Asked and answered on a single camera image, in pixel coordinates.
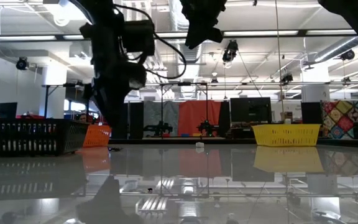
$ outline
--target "small white object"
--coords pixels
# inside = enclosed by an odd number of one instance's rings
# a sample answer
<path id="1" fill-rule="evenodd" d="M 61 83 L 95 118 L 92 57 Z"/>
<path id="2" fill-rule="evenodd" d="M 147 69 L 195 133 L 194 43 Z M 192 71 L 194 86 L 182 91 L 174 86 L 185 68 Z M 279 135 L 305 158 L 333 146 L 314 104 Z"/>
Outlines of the small white object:
<path id="1" fill-rule="evenodd" d="M 198 142 L 198 143 L 196 143 L 196 147 L 204 147 L 204 143 Z"/>

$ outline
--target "yellow basket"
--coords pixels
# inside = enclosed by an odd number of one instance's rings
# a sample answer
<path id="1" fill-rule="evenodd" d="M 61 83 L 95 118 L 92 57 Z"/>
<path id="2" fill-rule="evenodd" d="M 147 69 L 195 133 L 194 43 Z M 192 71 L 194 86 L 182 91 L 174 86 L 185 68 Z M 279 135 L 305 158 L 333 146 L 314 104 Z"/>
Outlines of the yellow basket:
<path id="1" fill-rule="evenodd" d="M 315 146 L 320 124 L 264 124 L 252 129 L 259 146 Z"/>

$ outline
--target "orange curtain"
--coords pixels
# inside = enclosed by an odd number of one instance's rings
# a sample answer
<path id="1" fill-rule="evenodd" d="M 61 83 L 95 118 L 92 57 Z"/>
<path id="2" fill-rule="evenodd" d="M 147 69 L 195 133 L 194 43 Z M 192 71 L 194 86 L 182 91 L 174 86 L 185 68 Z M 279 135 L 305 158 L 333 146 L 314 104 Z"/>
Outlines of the orange curtain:
<path id="1" fill-rule="evenodd" d="M 208 100 L 210 124 L 219 123 L 221 102 Z M 206 101 L 186 101 L 179 104 L 178 135 L 199 133 L 198 126 L 206 120 Z"/>

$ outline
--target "black basket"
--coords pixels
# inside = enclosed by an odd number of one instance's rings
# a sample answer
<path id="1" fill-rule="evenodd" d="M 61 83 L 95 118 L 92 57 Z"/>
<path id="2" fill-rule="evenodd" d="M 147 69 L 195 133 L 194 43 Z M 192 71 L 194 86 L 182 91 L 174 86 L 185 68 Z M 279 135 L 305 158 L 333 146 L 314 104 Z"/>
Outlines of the black basket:
<path id="1" fill-rule="evenodd" d="M 84 144 L 88 124 L 67 119 L 1 119 L 0 156 L 61 155 Z"/>

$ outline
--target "gray curtain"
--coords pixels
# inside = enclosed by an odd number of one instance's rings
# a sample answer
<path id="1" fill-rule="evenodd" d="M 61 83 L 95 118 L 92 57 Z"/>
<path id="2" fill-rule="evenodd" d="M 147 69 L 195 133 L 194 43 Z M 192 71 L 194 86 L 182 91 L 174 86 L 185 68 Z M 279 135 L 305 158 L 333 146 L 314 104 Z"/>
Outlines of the gray curtain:
<path id="1" fill-rule="evenodd" d="M 146 101 L 144 102 L 144 126 L 157 125 L 161 121 L 161 103 Z M 171 136 L 178 135 L 179 103 L 166 101 L 163 102 L 163 122 L 172 126 Z M 144 136 L 154 133 L 144 131 Z"/>

